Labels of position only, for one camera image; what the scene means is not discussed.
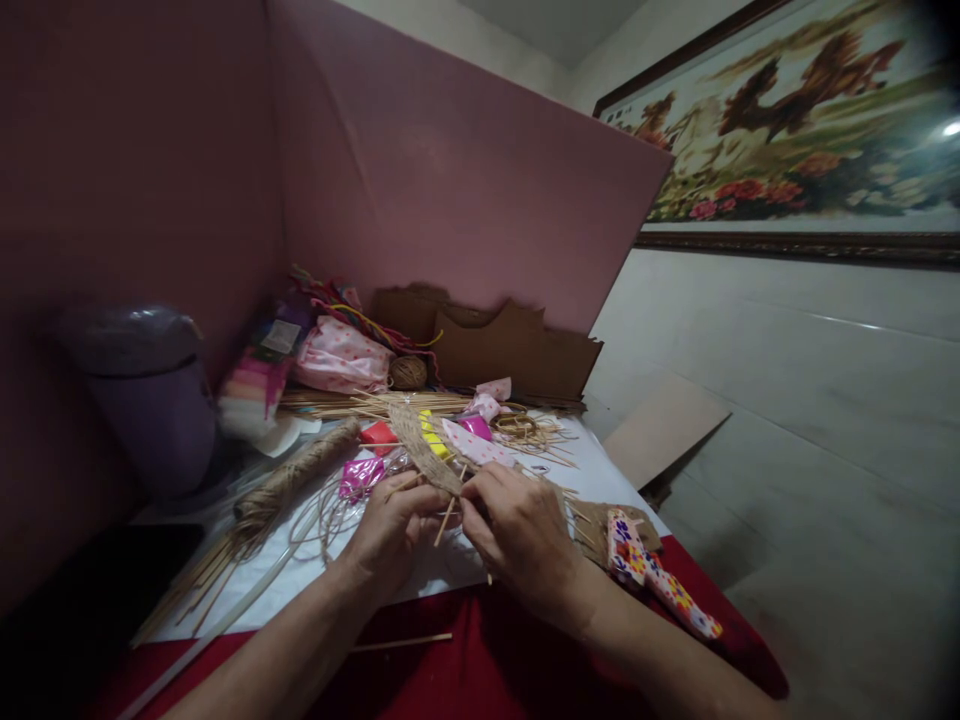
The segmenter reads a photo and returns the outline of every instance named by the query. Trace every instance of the jute twine spool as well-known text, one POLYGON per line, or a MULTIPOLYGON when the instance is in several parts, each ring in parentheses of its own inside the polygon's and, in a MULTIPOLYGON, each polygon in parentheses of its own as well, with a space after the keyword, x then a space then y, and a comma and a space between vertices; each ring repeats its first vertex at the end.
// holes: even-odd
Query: jute twine spool
POLYGON ((427 384, 427 364, 416 355, 402 355, 390 363, 390 387, 419 390, 427 384))
POLYGON ((230 532, 234 547, 249 555, 259 547, 280 513, 293 501, 297 491, 357 440, 360 421, 347 418, 304 451, 291 458, 259 488, 240 498, 233 506, 237 524, 230 532))

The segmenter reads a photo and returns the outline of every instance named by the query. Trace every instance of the cut cardboard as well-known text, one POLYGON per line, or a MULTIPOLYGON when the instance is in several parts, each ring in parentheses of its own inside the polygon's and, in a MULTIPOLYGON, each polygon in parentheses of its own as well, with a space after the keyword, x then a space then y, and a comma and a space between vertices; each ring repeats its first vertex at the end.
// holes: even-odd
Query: cut cardboard
POLYGON ((456 305, 443 290, 423 285, 378 290, 374 319, 418 343, 443 335, 431 349, 444 385, 473 387, 510 377, 518 399, 582 407, 583 388, 603 343, 566 330, 548 330, 544 311, 507 301, 500 312, 456 305))
POLYGON ((603 443, 637 490, 679 460, 730 416, 703 389, 677 375, 664 382, 603 443))
POLYGON ((437 312, 434 328, 443 336, 434 345, 440 375, 447 385, 479 385, 510 377, 518 396, 579 402, 603 343, 586 335, 543 326, 543 310, 528 310, 508 300, 482 327, 464 327, 437 312))
POLYGON ((657 529, 650 522, 649 516, 640 508, 629 505, 591 503, 583 500, 570 500, 569 505, 576 511, 574 522, 577 526, 577 532, 574 534, 574 542, 577 548, 587 560, 596 563, 604 571, 610 568, 610 553, 607 544, 610 510, 622 510, 631 520, 640 521, 637 531, 643 546, 647 550, 650 552, 663 550, 663 542, 660 540, 657 529))

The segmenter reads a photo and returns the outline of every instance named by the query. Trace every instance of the twine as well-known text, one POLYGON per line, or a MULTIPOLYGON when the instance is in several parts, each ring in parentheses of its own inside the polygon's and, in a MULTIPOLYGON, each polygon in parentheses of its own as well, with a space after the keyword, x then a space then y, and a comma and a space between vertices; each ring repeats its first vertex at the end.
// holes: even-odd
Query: twine
POLYGON ((390 387, 419 390, 427 383, 427 364, 416 355, 403 355, 390 363, 390 387))
POLYGON ((437 456, 423 436, 420 415, 410 406, 400 403, 392 403, 389 410, 390 428, 393 434, 406 448, 410 459, 423 473, 427 482, 459 497, 463 483, 457 474, 437 456))
POLYGON ((237 501, 233 506, 237 524, 230 531, 230 539, 241 558, 249 557, 263 544, 273 523, 290 506, 297 492, 316 477, 328 461, 352 445, 359 434, 360 421, 347 418, 277 468, 263 485, 237 501))

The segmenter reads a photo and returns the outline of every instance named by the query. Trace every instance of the finger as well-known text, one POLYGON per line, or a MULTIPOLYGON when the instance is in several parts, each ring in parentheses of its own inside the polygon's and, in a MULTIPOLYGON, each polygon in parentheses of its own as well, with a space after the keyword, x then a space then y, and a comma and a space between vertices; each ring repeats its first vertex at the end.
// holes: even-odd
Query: finger
POLYGON ((424 537, 423 520, 419 515, 414 514, 407 521, 407 539, 411 545, 416 545, 422 537, 424 537))
POLYGON ((497 540, 493 536, 493 531, 487 525, 486 520, 477 511, 477 508, 468 499, 461 497, 460 504, 463 506, 463 534, 473 544, 482 556, 484 561, 494 567, 502 567, 503 553, 497 540))
POLYGON ((415 484, 420 482, 419 478, 417 478, 418 474, 419 473, 417 473, 415 470, 408 470, 407 472, 400 473, 399 475, 394 475, 381 480, 373 488, 373 492, 370 493, 370 497, 377 500, 385 500, 400 488, 413 487, 415 484))
POLYGON ((428 518, 420 518, 420 537, 436 537, 437 533, 440 532, 440 524, 442 522, 443 521, 435 515, 428 518))
POLYGON ((450 504, 450 493, 433 487, 420 485, 409 490, 401 490, 390 499, 387 507, 393 507, 404 518, 446 510, 450 504))
POLYGON ((494 521, 503 518, 511 504, 510 491, 493 475, 483 470, 464 484, 460 489, 460 496, 475 503, 482 501, 494 521))
POLYGON ((529 478, 524 477, 519 472, 512 468, 504 467, 498 462, 489 462, 481 468, 482 471, 490 473, 495 477, 504 487, 517 487, 528 482, 532 482, 529 478))

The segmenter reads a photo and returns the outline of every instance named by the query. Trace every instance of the pink wall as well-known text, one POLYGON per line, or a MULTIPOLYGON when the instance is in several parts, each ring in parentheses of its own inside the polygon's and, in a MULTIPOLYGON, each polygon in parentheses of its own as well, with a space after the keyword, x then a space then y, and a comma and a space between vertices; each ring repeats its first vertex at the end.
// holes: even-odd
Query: pink wall
POLYGON ((589 331, 672 157, 337 3, 269 7, 291 258, 589 331))
POLYGON ((0 613, 134 499, 52 312, 171 303, 216 371, 285 265, 266 43, 259 0, 0 10, 0 613))

